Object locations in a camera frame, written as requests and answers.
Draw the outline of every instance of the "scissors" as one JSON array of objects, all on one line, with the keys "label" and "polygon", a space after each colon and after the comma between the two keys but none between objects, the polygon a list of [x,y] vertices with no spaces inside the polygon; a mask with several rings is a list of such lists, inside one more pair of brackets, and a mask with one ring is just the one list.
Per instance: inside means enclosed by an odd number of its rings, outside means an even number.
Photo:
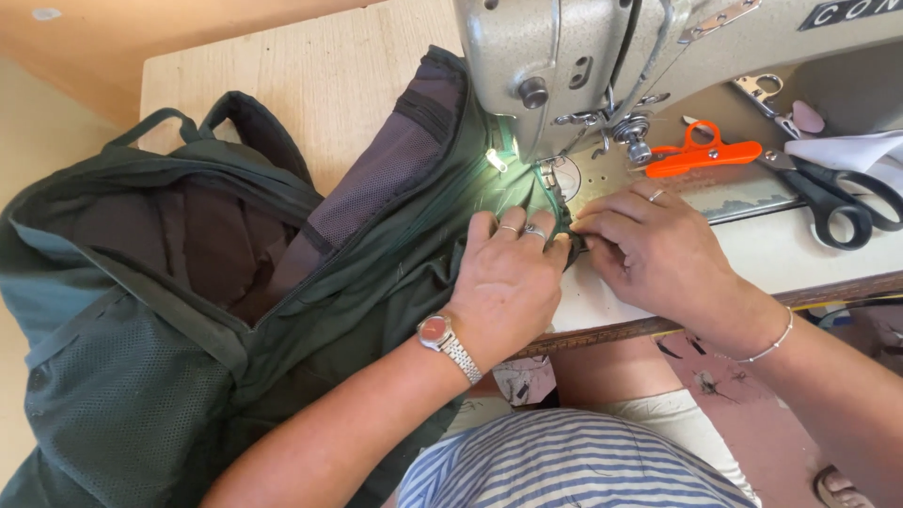
[{"label": "scissors", "polygon": [[[692,134],[696,128],[710,136],[712,141],[694,141]],[[706,120],[694,120],[686,128],[683,146],[656,146],[652,149],[651,163],[628,171],[646,171],[646,176],[650,178],[661,178],[683,174],[695,167],[746,164],[756,160],[761,153],[762,145],[755,141],[725,145],[715,124]]]},{"label": "scissors", "polygon": [[[684,123],[695,125],[697,122],[694,118],[684,117]],[[701,130],[708,136],[712,135],[704,128]],[[723,131],[721,139],[728,143],[737,141],[733,135]],[[869,243],[873,227],[883,231],[903,230],[903,196],[873,176],[829,169],[769,147],[765,147],[755,160],[774,170],[787,187],[799,194],[815,217],[815,236],[829,247],[859,249]],[[888,219],[848,193],[840,186],[840,182],[854,183],[871,191],[897,214],[897,220]],[[837,215],[846,217],[852,223],[852,238],[847,241],[840,241],[831,233],[829,225]]]}]

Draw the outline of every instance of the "metal watch strap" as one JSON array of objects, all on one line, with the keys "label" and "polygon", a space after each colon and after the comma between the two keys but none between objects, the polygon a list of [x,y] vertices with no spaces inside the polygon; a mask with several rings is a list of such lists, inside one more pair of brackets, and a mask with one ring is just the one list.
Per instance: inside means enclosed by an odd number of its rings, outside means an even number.
[{"label": "metal watch strap", "polygon": [[483,374],[481,374],[477,368],[477,364],[473,362],[470,355],[464,350],[464,346],[461,345],[461,341],[458,340],[458,337],[455,336],[454,333],[452,333],[451,337],[449,337],[442,345],[442,350],[445,354],[448,354],[459,367],[461,367],[461,370],[464,371],[467,379],[470,380],[471,385],[477,384],[477,381],[483,377]]}]

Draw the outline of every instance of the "orange thread snips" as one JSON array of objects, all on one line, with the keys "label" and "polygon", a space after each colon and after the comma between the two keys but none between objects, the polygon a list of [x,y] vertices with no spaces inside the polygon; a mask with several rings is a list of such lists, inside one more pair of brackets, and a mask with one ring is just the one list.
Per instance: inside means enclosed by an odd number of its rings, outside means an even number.
[{"label": "orange thread snips", "polygon": [[[691,134],[699,126],[706,126],[712,130],[712,141],[705,144],[693,141]],[[652,149],[652,153],[666,155],[665,159],[645,167],[646,176],[660,178],[683,174],[695,167],[750,163],[762,153],[762,145],[755,141],[725,145],[715,124],[699,120],[686,128],[683,146],[656,146]]]}]

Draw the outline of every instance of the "khaki shorts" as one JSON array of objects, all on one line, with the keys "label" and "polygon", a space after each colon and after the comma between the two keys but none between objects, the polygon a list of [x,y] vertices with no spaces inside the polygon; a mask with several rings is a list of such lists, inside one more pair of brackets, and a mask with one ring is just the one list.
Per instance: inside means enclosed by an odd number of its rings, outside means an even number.
[{"label": "khaki shorts", "polygon": [[[689,390],[677,390],[644,399],[626,400],[611,404],[577,407],[595,413],[623,418],[654,430],[678,445],[693,452],[743,491],[757,506],[762,502],[753,492],[740,465],[734,460],[724,439],[696,405]],[[461,410],[442,437],[453,436],[468,428],[514,412],[501,397],[466,399]]]}]

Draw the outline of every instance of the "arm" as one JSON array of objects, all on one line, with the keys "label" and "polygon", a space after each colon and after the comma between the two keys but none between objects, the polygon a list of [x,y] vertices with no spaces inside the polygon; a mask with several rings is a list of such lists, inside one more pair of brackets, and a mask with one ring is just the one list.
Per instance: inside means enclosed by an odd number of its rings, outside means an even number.
[{"label": "arm", "polygon": [[[517,207],[502,218],[516,230],[525,221]],[[548,212],[531,222],[546,234],[554,227]],[[538,235],[493,234],[497,226],[488,212],[470,221],[461,273],[441,311],[481,372],[551,323],[570,249],[567,235],[544,252]],[[255,443],[202,506],[344,506],[393,447],[469,386],[448,355],[413,337]]]},{"label": "arm", "polygon": [[[705,218],[649,180],[589,203],[572,229],[622,301],[674,320],[734,359],[762,353],[787,310],[731,269]],[[903,498],[903,379],[803,319],[745,363],[878,506]]]}]

